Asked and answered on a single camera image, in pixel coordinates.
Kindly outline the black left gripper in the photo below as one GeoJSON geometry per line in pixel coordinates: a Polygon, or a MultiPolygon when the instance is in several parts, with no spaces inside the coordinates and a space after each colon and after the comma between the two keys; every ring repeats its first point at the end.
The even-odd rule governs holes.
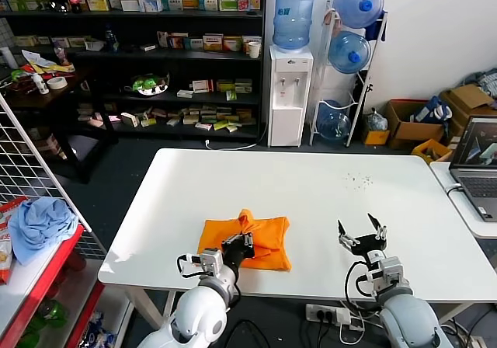
{"type": "Polygon", "coordinates": [[[240,267],[245,259],[255,256],[251,232],[232,235],[222,243],[223,264],[229,267],[240,267]]]}

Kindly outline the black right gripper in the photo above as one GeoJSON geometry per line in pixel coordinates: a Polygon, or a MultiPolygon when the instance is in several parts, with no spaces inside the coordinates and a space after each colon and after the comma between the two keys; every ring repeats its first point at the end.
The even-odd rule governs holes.
{"type": "Polygon", "coordinates": [[[338,220],[339,243],[355,256],[360,256],[367,264],[375,264],[382,259],[385,259],[384,250],[387,246],[387,227],[381,225],[377,218],[368,213],[372,225],[376,229],[376,235],[363,235],[354,238],[346,233],[340,220],[338,220]]]}

